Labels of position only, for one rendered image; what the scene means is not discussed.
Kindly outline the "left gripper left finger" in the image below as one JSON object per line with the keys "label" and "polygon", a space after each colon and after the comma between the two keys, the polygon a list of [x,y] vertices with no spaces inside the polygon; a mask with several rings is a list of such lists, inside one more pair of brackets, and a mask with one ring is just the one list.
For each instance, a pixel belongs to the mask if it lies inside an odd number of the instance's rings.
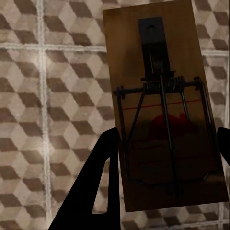
{"label": "left gripper left finger", "polygon": [[[108,206],[92,214],[105,161],[110,158]],[[121,230],[117,128],[103,132],[48,230]]]}

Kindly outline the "mousetrap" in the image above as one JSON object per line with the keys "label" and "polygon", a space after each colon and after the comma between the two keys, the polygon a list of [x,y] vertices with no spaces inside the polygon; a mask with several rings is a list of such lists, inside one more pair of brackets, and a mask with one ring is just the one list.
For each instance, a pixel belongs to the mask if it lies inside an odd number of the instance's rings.
{"label": "mousetrap", "polygon": [[102,13],[125,211],[229,202],[191,0]]}

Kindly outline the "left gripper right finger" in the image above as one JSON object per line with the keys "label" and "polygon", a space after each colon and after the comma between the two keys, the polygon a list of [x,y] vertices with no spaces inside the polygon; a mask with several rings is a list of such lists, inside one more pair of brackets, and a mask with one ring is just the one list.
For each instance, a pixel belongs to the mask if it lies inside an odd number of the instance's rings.
{"label": "left gripper right finger", "polygon": [[230,129],[220,127],[216,133],[219,151],[230,166]]}

